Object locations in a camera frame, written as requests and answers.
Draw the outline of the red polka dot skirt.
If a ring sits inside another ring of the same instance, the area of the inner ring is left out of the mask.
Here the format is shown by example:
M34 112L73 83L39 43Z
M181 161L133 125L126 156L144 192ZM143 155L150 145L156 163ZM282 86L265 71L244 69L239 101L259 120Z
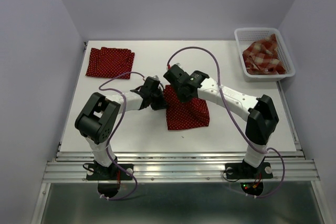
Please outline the red polka dot skirt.
M86 71L87 77L112 79L131 72L135 53L130 49L91 48L89 64Z
M166 85L163 91L166 109L166 124L169 131L182 131L208 127L210 122L209 110L205 100L192 98L182 103L171 85Z

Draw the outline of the red plaid skirt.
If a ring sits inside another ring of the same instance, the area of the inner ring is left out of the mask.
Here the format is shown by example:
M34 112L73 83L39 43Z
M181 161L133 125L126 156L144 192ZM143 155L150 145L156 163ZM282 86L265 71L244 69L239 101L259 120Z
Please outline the red plaid skirt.
M251 75L285 74L284 64L278 57L278 43L275 34L253 42L243 51L246 70Z

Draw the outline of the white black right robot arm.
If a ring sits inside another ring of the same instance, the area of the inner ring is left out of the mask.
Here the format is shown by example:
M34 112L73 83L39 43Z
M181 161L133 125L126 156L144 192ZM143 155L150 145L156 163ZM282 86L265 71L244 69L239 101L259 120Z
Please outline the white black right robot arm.
M258 174L267 153L269 138L279 122L272 98L240 93L220 85L201 71L188 74L177 64L167 70L163 77L172 86L180 102L199 98L225 108L235 126L238 124L233 114L246 122L243 138L248 147L241 170L248 177Z

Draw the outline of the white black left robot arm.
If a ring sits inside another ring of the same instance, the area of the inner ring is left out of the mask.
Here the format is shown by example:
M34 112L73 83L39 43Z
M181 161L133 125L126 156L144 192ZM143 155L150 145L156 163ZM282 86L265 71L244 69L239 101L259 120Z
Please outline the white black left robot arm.
M118 115L151 107L152 110L167 108L158 77L145 78L144 84L126 93L105 97L93 93L75 120L75 128L83 136L93 153L92 164L86 170L93 176L112 179L119 169L115 165L117 157L109 143Z

